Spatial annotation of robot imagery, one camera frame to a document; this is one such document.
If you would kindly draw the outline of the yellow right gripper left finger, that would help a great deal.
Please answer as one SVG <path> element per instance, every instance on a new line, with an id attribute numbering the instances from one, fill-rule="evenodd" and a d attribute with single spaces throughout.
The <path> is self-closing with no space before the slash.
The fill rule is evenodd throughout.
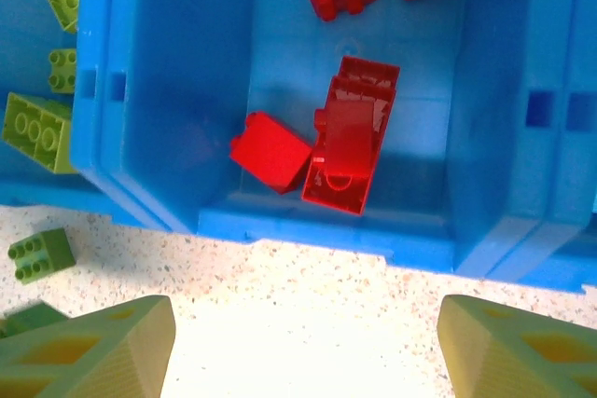
<path id="1" fill-rule="evenodd" d="M 175 334 L 148 295 L 0 338 L 0 398 L 160 398 Z"/>

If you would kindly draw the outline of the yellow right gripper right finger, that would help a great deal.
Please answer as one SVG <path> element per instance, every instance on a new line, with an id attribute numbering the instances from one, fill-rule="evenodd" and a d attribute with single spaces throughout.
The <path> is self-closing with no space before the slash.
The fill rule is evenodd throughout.
<path id="1" fill-rule="evenodd" d="M 447 295 L 439 344 L 456 398 L 597 398 L 597 330 Z"/>

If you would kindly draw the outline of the lime green two-by-four brick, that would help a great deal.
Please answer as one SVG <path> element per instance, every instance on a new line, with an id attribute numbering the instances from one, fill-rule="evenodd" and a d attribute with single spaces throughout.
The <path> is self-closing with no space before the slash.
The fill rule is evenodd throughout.
<path id="1" fill-rule="evenodd" d="M 10 92 L 2 139 L 53 174 L 75 174 L 70 160 L 72 108 L 66 103 Z"/>

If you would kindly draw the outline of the red two-by-two lego brick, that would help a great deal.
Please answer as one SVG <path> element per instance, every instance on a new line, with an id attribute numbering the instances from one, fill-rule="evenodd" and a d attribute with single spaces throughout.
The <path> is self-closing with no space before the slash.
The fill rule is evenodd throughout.
<path id="1" fill-rule="evenodd" d="M 247 116 L 230 144 L 230 158 L 280 195 L 299 188 L 311 154 L 309 143 L 262 111 Z"/>

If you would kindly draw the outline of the red smooth lego brick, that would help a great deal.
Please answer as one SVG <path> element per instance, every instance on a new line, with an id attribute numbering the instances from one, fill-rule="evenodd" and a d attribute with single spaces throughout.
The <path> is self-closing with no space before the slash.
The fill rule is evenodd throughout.
<path id="1" fill-rule="evenodd" d="M 326 176 L 366 178 L 373 161 L 372 101 L 331 100 L 314 115 L 323 142 L 315 161 Z"/>

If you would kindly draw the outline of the green two-by-two lego brick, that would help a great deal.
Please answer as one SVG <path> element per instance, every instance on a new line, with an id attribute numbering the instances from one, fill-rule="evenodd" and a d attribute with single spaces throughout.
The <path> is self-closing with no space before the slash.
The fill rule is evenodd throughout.
<path id="1" fill-rule="evenodd" d="M 22 284 L 38 281 L 66 268 L 76 260 L 63 228 L 55 228 L 11 244 L 8 258 L 15 264 L 15 278 Z"/>

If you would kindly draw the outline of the blue plastic storage bin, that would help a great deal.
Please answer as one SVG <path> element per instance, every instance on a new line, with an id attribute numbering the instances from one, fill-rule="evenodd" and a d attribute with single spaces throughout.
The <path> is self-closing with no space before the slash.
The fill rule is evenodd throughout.
<path id="1" fill-rule="evenodd" d="M 163 230 L 166 226 L 100 166 L 111 6 L 112 0 L 80 0 L 78 30 L 68 34 L 48 0 L 0 0 L 0 124 L 10 92 L 71 105 L 70 157 L 78 170 L 53 174 L 0 137 L 0 204 L 109 213 L 120 224 Z M 73 96 L 50 90 L 49 54 L 56 48 L 77 51 Z"/>
<path id="2" fill-rule="evenodd" d="M 572 0 L 112 0 L 101 156 L 180 233 L 489 272 L 540 224 Z M 280 196 L 229 157 L 247 115 L 304 137 L 344 56 L 401 73 L 362 215 Z"/>
<path id="3" fill-rule="evenodd" d="M 488 277 L 578 292 L 597 285 L 597 0 L 572 0 L 556 124 L 544 217 Z"/>

